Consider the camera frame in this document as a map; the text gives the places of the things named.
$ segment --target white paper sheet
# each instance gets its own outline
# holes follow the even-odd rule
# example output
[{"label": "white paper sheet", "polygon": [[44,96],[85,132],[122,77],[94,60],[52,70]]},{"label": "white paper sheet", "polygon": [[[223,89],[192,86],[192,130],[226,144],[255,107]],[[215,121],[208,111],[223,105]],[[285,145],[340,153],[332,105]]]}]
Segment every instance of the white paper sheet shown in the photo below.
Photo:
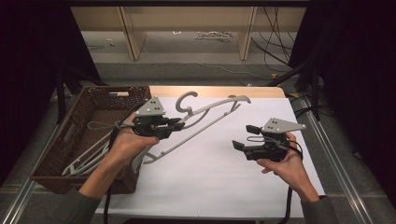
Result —
[{"label": "white paper sheet", "polygon": [[[182,107],[197,110],[224,98],[187,97]],[[175,109],[176,97],[160,97],[165,117],[183,118]],[[152,164],[142,164],[136,192],[112,195],[109,214],[144,217],[186,218],[248,218],[283,217],[288,185],[277,175],[261,173],[255,161],[233,149],[232,140],[247,146],[254,134],[246,125],[261,127],[270,118],[297,122],[288,99],[251,98],[190,141]],[[150,152],[158,155],[195,133],[208,122],[230,110],[232,103],[210,110],[199,124],[182,132],[172,133]],[[323,188],[318,180],[301,132],[293,132],[304,151],[304,165],[319,194]],[[96,213],[103,213],[105,199]],[[291,217],[302,217],[300,198],[293,193]]]}]

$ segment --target gray sleeve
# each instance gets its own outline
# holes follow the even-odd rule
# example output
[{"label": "gray sleeve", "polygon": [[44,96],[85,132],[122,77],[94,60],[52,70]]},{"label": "gray sleeve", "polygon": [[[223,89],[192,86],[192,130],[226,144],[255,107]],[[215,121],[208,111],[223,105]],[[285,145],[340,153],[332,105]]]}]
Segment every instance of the gray sleeve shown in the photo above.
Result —
[{"label": "gray sleeve", "polygon": [[73,223],[87,224],[90,223],[93,214],[101,202],[100,199],[89,198],[82,195],[76,189],[71,189],[65,196],[64,200],[57,208],[49,214],[46,223]]},{"label": "gray sleeve", "polygon": [[314,203],[301,202],[306,224],[336,224],[339,223],[332,206],[332,201],[327,196],[320,196]]}]

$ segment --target basket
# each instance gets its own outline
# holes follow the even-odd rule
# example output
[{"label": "basket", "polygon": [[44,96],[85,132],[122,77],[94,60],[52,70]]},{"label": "basket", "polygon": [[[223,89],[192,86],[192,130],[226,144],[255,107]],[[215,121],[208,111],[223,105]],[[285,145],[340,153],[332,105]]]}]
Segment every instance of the basket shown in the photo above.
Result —
[{"label": "basket", "polygon": [[[113,124],[132,106],[149,98],[149,87],[85,87],[30,178],[56,194],[79,189],[88,177],[63,176],[64,168],[112,130],[90,130],[87,124]],[[138,176],[131,165],[125,166],[113,182],[112,193],[133,193]]]}]

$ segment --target person's right hand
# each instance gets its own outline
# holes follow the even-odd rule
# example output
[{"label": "person's right hand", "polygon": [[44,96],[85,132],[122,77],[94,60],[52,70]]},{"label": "person's right hand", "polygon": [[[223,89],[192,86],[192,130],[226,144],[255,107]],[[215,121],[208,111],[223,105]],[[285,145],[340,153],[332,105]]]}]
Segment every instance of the person's right hand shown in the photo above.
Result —
[{"label": "person's right hand", "polygon": [[[290,141],[290,146],[297,147],[295,143],[296,137],[292,133],[286,133],[286,136]],[[312,185],[297,152],[289,149],[285,159],[281,162],[259,159],[257,163],[264,167],[262,170],[263,174],[273,171],[279,175],[280,178],[299,194],[302,201],[315,202],[319,200],[318,193]]]}]

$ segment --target gray floor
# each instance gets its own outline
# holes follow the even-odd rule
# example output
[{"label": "gray floor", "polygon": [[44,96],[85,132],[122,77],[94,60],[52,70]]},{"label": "gray floor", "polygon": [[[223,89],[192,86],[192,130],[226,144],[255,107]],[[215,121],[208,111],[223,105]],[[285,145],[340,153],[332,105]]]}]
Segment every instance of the gray floor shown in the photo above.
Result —
[{"label": "gray floor", "polygon": [[[272,80],[272,74],[281,76],[283,72],[275,72],[264,64],[263,53],[254,44],[250,45],[247,61],[239,59],[235,36],[229,41],[196,40],[196,33],[181,33],[174,35],[167,33],[149,33],[145,49],[138,61],[132,62],[129,58],[123,35],[121,33],[83,33],[86,43],[91,49],[92,58],[104,82],[110,85],[265,85]],[[258,34],[255,40],[264,46],[264,41]],[[287,34],[282,34],[286,46],[292,47],[292,41]],[[287,60],[279,47],[271,46],[268,49],[282,60]],[[271,68],[287,71],[271,57],[266,57]],[[285,92],[294,92],[293,84],[296,77],[282,83]],[[67,102],[73,104],[72,96]],[[326,105],[325,97],[321,103]],[[305,106],[304,99],[294,100],[292,107],[297,110]],[[362,198],[372,223],[396,223],[395,209],[390,204],[378,183],[375,181],[368,167],[352,156],[353,145],[349,142],[342,125],[336,116],[330,116],[330,109],[320,110],[320,124],[331,140],[341,163],[344,166],[354,187]],[[49,102],[46,116],[35,130],[29,146],[25,149],[6,183],[0,188],[0,217],[6,218],[7,210],[12,208],[16,196],[22,185],[28,179],[35,167],[43,148],[48,142],[57,120],[57,104],[55,100]],[[304,113],[298,118],[299,122],[308,125],[303,131],[304,140],[313,163],[318,171],[319,179],[325,192],[331,197],[340,223],[361,223],[353,211],[353,206],[339,183],[337,176],[329,163],[316,133],[312,129],[309,114]],[[35,185],[27,204],[21,206],[23,211],[17,216],[18,222],[37,223],[45,212],[59,203],[62,195],[56,195]],[[124,217],[111,217],[110,223],[122,223]],[[278,220],[265,221],[277,223]],[[100,216],[94,217],[92,223],[102,223]],[[289,223],[304,223],[301,218],[292,218]]]}]

